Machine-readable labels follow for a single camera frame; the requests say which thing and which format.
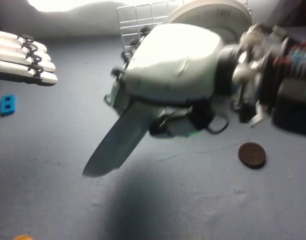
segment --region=orange object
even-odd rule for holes
[[[16,238],[14,238],[14,240],[33,240],[33,238],[31,238],[30,236],[17,236]]]

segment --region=bright light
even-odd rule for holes
[[[30,5],[41,12],[65,12],[93,3],[113,2],[107,0],[27,0]],[[157,0],[120,0],[121,5],[139,5],[156,3]]]

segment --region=white wall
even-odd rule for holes
[[[253,23],[272,18],[279,1],[282,0],[249,0]],[[122,3],[107,1],[65,12],[40,12],[26,0],[0,0],[0,23],[6,32],[35,38],[115,35],[119,34],[116,8],[121,6]]]

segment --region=wire basket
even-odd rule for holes
[[[241,4],[247,8],[248,1],[246,0]],[[130,45],[132,39],[137,38],[139,40],[142,37],[143,33],[140,32],[142,27],[146,26],[151,31],[184,3],[185,0],[169,0],[117,8],[119,31],[125,52],[128,53],[129,49],[134,47],[134,45]]]

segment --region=white plate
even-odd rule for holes
[[[203,27],[219,34],[227,43],[238,43],[252,25],[252,19],[236,0],[193,0],[173,11],[163,23]]]

